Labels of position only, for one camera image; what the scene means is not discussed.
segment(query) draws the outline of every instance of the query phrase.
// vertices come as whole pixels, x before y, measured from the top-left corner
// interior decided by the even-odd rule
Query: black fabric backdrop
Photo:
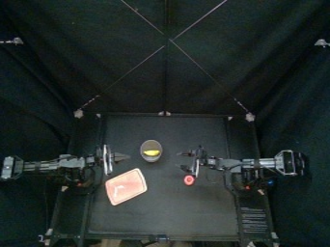
[[[56,157],[81,107],[251,111],[263,155],[293,149],[311,161],[311,178],[281,178],[275,190],[277,235],[287,243],[324,246],[330,48],[313,43],[330,40],[328,5],[325,0],[1,1],[0,41],[23,41],[0,44],[1,156]],[[1,204],[1,222],[13,222],[6,209]],[[45,225],[43,220],[30,224]],[[14,238],[9,233],[18,225],[9,225],[0,239]],[[21,238],[39,231],[30,227]]]

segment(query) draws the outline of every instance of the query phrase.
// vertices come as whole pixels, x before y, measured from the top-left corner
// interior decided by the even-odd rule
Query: wire
[[[45,178],[45,184],[43,184],[43,199],[45,199],[46,230],[47,230],[47,226],[49,226],[49,219],[47,219],[49,209],[47,209],[47,197],[46,197],[46,180],[47,180],[47,178]]]
[[[210,184],[217,184],[217,183],[220,183],[220,179],[217,179],[217,181],[209,179],[209,177],[208,177],[208,170],[209,170],[209,169],[206,169],[206,170],[204,171],[205,180],[206,180]]]

